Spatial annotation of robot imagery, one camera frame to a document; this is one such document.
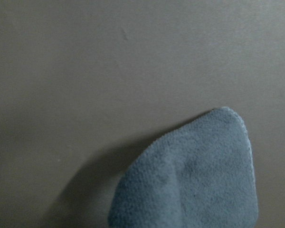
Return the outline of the blue microfiber cloth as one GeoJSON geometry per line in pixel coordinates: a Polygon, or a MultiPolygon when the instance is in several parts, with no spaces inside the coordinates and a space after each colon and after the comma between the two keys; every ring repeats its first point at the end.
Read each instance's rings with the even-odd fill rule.
{"type": "Polygon", "coordinates": [[[258,218],[243,119],[214,109],[154,141],[120,179],[111,228],[252,228],[258,218]]]}

